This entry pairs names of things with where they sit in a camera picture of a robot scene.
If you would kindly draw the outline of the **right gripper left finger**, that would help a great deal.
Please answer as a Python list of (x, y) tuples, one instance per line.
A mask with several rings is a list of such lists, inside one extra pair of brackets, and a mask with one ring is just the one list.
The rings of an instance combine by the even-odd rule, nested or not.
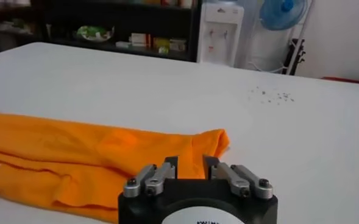
[(177, 179), (178, 157), (166, 157), (163, 164), (144, 166), (134, 177), (127, 180), (123, 187), (123, 196), (135, 198), (141, 194), (156, 196), (164, 191), (166, 179)]

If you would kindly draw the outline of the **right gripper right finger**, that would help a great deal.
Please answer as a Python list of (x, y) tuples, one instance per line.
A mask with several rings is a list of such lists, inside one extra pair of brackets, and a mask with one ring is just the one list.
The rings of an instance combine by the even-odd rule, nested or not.
[(225, 180), (232, 194), (241, 198), (255, 197), (270, 200), (273, 186), (269, 180), (256, 176), (243, 165), (228, 165), (214, 156), (203, 156), (205, 177), (208, 180)]

